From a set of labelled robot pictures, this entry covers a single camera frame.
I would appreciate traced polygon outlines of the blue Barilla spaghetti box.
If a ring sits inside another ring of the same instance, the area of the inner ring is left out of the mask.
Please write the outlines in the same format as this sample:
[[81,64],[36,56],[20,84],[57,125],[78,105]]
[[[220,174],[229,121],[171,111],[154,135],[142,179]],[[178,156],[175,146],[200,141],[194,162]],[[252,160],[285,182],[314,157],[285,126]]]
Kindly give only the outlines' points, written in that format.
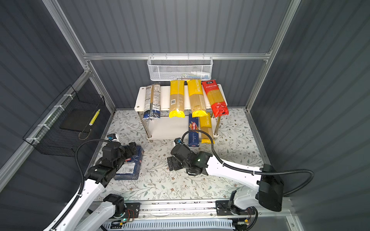
[[196,132],[199,130],[199,118],[193,117],[192,114],[189,114],[189,134],[188,134],[188,145],[190,147],[199,147],[199,133]]

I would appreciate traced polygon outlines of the dark blue pasta box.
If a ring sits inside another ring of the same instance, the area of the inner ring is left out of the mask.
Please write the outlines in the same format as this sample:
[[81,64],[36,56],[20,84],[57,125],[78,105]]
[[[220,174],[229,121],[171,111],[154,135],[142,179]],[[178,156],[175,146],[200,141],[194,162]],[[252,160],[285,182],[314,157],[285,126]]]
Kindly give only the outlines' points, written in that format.
[[132,181],[138,180],[140,175],[140,168],[142,164],[144,150],[141,146],[137,146],[137,154],[125,160],[122,167],[114,176],[116,181]]

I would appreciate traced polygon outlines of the yellow Pastatime spaghetti bag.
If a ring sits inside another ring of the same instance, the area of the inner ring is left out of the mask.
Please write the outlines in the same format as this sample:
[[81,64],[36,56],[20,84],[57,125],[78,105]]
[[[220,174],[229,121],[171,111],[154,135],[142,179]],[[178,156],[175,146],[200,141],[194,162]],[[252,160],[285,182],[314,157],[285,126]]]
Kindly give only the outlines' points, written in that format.
[[[200,130],[207,133],[214,143],[214,136],[213,136],[213,129],[211,123],[211,114],[207,113],[206,116],[199,117],[199,125]],[[209,139],[208,135],[201,133],[201,143],[208,143],[211,144],[211,140]]]

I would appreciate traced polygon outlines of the clear blue spaghetti bag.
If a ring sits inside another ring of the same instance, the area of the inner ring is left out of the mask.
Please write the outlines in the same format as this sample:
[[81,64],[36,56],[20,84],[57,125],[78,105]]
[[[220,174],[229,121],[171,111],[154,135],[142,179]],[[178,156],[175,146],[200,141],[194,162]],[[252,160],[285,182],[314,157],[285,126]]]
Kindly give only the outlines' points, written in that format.
[[161,118],[161,86],[152,84],[145,88],[143,120]]

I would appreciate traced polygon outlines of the yellow spaghetti bag label up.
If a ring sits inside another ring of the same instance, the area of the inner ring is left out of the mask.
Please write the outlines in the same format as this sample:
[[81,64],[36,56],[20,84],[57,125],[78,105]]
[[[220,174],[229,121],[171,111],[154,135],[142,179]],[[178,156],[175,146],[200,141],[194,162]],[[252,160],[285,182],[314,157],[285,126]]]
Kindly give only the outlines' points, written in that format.
[[185,117],[184,97],[185,97],[185,81],[184,80],[171,81],[169,118]]

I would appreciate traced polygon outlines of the red spaghetti bag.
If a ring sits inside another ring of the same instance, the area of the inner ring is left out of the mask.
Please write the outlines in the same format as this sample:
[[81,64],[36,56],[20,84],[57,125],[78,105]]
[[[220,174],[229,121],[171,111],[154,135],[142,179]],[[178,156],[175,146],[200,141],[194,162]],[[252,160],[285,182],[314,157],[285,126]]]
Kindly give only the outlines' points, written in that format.
[[228,115],[228,107],[215,80],[203,81],[202,86],[210,102],[215,117]]

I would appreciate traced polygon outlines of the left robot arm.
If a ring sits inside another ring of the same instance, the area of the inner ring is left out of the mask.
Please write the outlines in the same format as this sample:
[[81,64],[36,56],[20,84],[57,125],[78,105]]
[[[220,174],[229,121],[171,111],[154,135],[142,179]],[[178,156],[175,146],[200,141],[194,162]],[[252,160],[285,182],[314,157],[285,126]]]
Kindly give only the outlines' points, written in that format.
[[108,186],[124,162],[138,153],[136,143],[122,145],[117,140],[105,141],[102,160],[81,175],[81,184],[60,214],[46,227],[47,231],[96,231],[110,218],[126,223],[134,216],[119,195],[109,194],[87,218],[84,214],[95,198]]

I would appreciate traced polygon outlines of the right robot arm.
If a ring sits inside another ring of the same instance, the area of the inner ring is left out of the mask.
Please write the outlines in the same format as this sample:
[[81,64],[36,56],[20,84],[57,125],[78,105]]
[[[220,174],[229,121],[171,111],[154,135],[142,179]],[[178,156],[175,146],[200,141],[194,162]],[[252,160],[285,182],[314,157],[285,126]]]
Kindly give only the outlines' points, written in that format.
[[[184,137],[176,138],[171,156],[167,159],[169,170],[185,169],[189,176],[201,174],[216,176],[242,184],[243,187],[232,192],[228,202],[228,207],[233,214],[257,205],[273,212],[280,212],[284,197],[303,189],[314,179],[315,174],[309,169],[276,171],[268,164],[258,168],[223,160],[215,151],[213,138],[205,131],[200,133],[209,138],[211,153],[194,153],[184,143]],[[302,184],[285,192],[281,176],[301,173],[307,173],[308,178]]]

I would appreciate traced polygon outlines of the white two-tier shelf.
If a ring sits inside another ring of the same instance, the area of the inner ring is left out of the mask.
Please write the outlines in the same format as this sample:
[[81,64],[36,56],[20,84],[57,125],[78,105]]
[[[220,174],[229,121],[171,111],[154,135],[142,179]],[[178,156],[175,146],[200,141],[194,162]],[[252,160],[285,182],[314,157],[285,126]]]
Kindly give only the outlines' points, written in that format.
[[184,86],[184,118],[173,117],[169,118],[166,113],[170,109],[170,92],[171,88],[169,86],[161,87],[161,118],[154,120],[144,120],[145,111],[145,90],[146,87],[140,87],[135,103],[135,111],[139,115],[139,119],[146,131],[146,136],[148,140],[174,140],[181,137],[189,129],[188,116],[191,112],[190,99],[188,94],[187,85]]

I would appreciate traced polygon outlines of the yellow marker pen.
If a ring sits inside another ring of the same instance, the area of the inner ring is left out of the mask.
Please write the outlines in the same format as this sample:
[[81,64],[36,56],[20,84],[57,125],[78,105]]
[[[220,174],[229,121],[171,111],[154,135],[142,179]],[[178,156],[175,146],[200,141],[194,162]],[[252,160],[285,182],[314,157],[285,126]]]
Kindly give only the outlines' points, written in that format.
[[99,114],[100,114],[100,111],[101,111],[101,109],[98,109],[98,110],[95,112],[94,116],[92,117],[92,119],[91,119],[91,120],[90,120],[90,122],[89,122],[89,126],[93,126],[93,125],[94,125],[94,123],[95,123],[96,119],[98,118],[98,116],[99,116]]

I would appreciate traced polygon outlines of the pens in white basket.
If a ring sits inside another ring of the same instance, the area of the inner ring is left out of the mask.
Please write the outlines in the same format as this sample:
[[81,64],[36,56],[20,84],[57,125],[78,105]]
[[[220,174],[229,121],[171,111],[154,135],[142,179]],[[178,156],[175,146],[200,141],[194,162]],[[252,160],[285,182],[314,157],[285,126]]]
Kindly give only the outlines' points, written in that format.
[[201,72],[201,71],[193,71],[187,74],[181,74],[177,76],[171,76],[172,80],[201,80],[206,81],[211,79],[211,73],[209,72]]

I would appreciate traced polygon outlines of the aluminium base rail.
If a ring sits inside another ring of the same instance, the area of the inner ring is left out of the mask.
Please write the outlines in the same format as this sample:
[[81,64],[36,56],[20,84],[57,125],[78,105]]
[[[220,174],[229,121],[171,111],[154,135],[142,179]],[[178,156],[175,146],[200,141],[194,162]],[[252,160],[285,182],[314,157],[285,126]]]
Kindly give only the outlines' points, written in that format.
[[[127,201],[126,204],[139,203],[137,220],[159,219],[203,219],[203,218],[242,218],[247,215],[218,215],[216,201],[221,199],[193,199],[193,200],[159,200],[159,201]],[[262,217],[287,217],[295,213],[295,209],[288,198],[283,199],[282,211],[273,212],[262,206],[255,206],[258,218]]]

